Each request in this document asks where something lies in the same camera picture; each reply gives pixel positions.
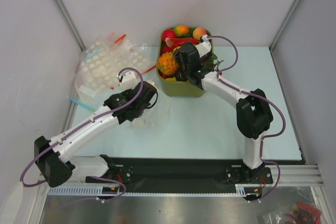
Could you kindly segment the orange toy mango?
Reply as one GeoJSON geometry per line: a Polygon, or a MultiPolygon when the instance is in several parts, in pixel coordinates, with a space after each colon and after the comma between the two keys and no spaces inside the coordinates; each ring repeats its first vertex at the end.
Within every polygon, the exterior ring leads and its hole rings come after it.
{"type": "Polygon", "coordinates": [[[176,37],[181,37],[189,32],[189,28],[185,25],[178,25],[174,27],[173,30],[175,32],[176,37]]]}

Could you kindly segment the clear dotted zip bag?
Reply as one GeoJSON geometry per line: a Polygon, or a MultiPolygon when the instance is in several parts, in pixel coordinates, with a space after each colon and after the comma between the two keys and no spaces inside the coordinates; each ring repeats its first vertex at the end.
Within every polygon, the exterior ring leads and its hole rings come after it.
{"type": "Polygon", "coordinates": [[[158,99],[154,107],[149,110],[144,110],[143,114],[132,121],[132,126],[136,127],[155,127],[157,123],[167,117],[170,104],[168,96],[157,87],[153,80],[148,81],[149,84],[152,84],[158,92],[158,99]]]}

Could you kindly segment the toy watermelon slice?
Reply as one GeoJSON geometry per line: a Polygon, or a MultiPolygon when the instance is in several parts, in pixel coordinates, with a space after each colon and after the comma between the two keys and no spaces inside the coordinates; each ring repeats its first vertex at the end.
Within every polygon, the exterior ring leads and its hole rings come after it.
{"type": "Polygon", "coordinates": [[[171,48],[175,43],[178,43],[180,41],[181,41],[180,38],[169,38],[169,37],[167,37],[165,39],[165,43],[169,48],[171,48]]]}

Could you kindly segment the green plastic fruit bin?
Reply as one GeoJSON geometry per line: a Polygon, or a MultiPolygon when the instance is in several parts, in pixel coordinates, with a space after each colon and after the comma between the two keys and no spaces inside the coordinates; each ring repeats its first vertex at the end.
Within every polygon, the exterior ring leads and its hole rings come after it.
{"type": "MultiPolygon", "coordinates": [[[[176,37],[176,38],[193,38],[192,33],[193,30],[196,27],[188,27],[189,32],[187,34],[184,34],[181,37],[176,37]]],[[[169,48],[165,42],[161,41],[159,45],[159,52],[158,52],[158,57],[161,56],[163,53],[166,52],[175,52],[175,50],[179,49],[179,47],[176,47],[174,49],[169,48]]],[[[199,98],[204,95],[205,91],[199,89],[196,86],[193,86],[189,83],[189,81],[177,81],[176,77],[170,77],[167,79],[163,79],[159,72],[158,69],[156,70],[156,74],[161,82],[162,89],[164,93],[170,97],[196,97],[199,98]]]]}

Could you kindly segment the red toy apple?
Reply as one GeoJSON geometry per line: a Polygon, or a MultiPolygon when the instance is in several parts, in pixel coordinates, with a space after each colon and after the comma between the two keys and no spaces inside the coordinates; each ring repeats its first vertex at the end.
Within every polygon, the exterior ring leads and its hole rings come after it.
{"type": "Polygon", "coordinates": [[[175,38],[175,37],[176,37],[176,34],[175,34],[174,30],[166,29],[166,30],[163,31],[161,39],[162,39],[163,42],[165,42],[167,38],[175,38]]]}

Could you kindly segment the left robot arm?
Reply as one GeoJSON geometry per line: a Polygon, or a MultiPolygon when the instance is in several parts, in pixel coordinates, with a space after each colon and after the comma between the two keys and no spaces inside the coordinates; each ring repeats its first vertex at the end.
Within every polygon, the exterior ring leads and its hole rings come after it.
{"type": "Polygon", "coordinates": [[[151,103],[152,98],[158,98],[157,88],[146,81],[140,82],[133,89],[111,95],[92,116],[77,126],[49,140],[44,136],[36,139],[35,164],[46,183],[53,188],[69,180],[78,168],[70,159],[79,149],[106,130],[139,118],[144,110],[155,106],[157,100],[151,103]]]}

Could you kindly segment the pile of dotted zip bags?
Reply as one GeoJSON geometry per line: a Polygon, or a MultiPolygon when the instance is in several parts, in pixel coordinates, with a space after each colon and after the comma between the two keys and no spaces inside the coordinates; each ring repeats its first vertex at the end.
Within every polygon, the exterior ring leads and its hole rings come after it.
{"type": "Polygon", "coordinates": [[[117,74],[125,68],[142,74],[155,68],[155,61],[146,54],[147,45],[136,46],[126,34],[99,36],[80,55],[75,77],[79,101],[96,107],[118,85],[117,74]]]}

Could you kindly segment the dark purple toy plum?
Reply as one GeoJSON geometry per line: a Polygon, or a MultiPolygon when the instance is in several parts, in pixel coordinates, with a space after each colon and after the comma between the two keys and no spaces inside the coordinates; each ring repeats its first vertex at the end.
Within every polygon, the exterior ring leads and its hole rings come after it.
{"type": "Polygon", "coordinates": [[[187,76],[186,76],[185,73],[182,72],[182,71],[178,71],[178,72],[175,74],[175,77],[176,77],[176,80],[177,80],[177,81],[187,81],[187,80],[188,80],[187,76]]]}

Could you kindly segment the red toy chili pepper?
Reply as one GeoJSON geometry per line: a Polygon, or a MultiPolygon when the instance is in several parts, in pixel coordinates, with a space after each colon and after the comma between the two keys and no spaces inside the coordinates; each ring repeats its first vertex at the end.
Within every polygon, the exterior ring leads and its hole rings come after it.
{"type": "Polygon", "coordinates": [[[194,38],[179,38],[178,40],[176,40],[172,46],[171,46],[171,49],[174,49],[176,47],[180,47],[182,46],[183,44],[185,43],[192,43],[194,45],[197,45],[199,43],[199,41],[197,39],[194,39],[194,38]]]}

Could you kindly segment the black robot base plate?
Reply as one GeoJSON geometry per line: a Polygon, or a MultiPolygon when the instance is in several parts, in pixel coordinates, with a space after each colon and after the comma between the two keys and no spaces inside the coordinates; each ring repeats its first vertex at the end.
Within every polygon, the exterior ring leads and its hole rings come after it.
{"type": "Polygon", "coordinates": [[[217,191],[228,185],[258,187],[274,182],[268,167],[253,178],[246,176],[241,160],[113,158],[106,155],[102,158],[107,163],[107,171],[102,175],[89,175],[86,182],[116,179],[125,184],[126,189],[177,188],[183,192],[199,192],[201,187],[217,191]]]}

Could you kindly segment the toy peach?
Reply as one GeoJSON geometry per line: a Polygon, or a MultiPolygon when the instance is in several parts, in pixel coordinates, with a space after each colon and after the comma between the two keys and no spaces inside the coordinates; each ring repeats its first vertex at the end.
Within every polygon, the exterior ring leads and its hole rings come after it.
{"type": "Polygon", "coordinates": [[[207,35],[207,31],[204,27],[197,27],[193,30],[192,36],[194,39],[201,40],[202,37],[207,35]]]}

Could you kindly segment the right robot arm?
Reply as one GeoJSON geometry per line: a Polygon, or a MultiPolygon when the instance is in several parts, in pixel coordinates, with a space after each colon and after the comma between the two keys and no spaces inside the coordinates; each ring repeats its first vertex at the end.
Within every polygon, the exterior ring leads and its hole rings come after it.
{"type": "Polygon", "coordinates": [[[202,63],[211,48],[206,40],[197,45],[186,42],[173,57],[182,66],[190,84],[220,97],[236,110],[237,127],[245,137],[242,176],[245,181],[254,183],[265,167],[260,154],[261,138],[274,118],[262,90],[243,89],[202,63]]]}

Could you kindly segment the blue zip bag slider strip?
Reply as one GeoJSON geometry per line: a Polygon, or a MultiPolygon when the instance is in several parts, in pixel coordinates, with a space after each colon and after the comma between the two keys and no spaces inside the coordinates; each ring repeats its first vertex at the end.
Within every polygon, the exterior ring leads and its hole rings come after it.
{"type": "Polygon", "coordinates": [[[75,103],[76,105],[79,105],[79,106],[81,106],[81,107],[83,107],[83,108],[85,108],[85,109],[87,109],[87,110],[89,110],[89,111],[91,111],[91,112],[94,112],[94,111],[95,111],[95,109],[92,108],[91,106],[89,106],[89,105],[87,105],[87,104],[84,104],[83,102],[78,101],[78,100],[76,100],[76,99],[74,99],[74,98],[69,98],[69,100],[70,100],[71,102],[75,103]]]}

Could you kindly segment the toy pineapple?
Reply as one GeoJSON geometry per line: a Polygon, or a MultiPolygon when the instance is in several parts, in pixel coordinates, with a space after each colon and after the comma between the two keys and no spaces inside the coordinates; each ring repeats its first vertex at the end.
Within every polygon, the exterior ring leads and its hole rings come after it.
{"type": "Polygon", "coordinates": [[[156,68],[163,79],[167,79],[176,75],[179,70],[179,64],[174,58],[173,52],[166,52],[159,56],[156,62],[156,68]]]}

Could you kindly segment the toy lychee cluster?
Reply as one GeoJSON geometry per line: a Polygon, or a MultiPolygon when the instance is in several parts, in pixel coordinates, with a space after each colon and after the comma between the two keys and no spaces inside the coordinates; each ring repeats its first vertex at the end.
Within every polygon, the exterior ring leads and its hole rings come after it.
{"type": "Polygon", "coordinates": [[[211,69],[215,72],[219,72],[222,62],[223,60],[218,60],[218,59],[214,60],[213,63],[210,65],[211,69]]]}

